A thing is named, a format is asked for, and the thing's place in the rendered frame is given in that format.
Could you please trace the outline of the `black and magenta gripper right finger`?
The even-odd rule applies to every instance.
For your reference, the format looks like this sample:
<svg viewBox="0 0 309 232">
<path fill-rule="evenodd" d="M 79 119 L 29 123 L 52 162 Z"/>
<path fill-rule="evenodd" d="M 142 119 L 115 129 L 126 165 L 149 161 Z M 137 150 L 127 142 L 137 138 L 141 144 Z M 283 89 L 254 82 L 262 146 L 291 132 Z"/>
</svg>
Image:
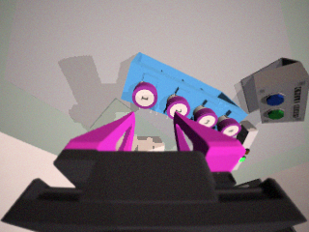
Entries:
<svg viewBox="0 0 309 232">
<path fill-rule="evenodd" d="M 191 151 L 183 132 L 192 142 L 193 150 L 205 155 L 211 172 L 231 172 L 245 154 L 240 142 L 223 132 L 188 119 L 174 112 L 174 132 L 178 151 Z"/>
</svg>

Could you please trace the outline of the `blue tube rack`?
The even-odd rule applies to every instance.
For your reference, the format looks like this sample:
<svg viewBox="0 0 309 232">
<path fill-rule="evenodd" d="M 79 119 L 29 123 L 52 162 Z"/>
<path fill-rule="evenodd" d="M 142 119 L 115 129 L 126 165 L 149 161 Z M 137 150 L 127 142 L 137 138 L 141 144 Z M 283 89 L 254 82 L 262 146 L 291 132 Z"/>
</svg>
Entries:
<svg viewBox="0 0 309 232">
<path fill-rule="evenodd" d="M 186 98 L 190 105 L 186 117 L 193 121 L 193 110 L 199 105 L 212 109 L 218 118 L 227 115 L 238 123 L 248 115 L 223 92 L 139 52 L 131 61 L 121 100 L 134 103 L 132 93 L 141 81 L 153 84 L 157 90 L 157 102 L 149 109 L 165 115 L 167 99 L 173 94 Z"/>
</svg>

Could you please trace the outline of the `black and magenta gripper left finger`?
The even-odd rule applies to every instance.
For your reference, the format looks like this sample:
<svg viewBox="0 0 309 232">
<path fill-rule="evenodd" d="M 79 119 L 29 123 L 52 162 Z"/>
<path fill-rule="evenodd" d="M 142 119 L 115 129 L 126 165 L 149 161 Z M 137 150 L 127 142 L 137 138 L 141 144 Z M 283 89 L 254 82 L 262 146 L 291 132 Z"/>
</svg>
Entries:
<svg viewBox="0 0 309 232">
<path fill-rule="evenodd" d="M 116 151 L 117 141 L 126 133 L 118 151 L 131 151 L 134 128 L 135 115 L 132 111 L 119 120 L 71 139 L 64 149 Z"/>
</svg>

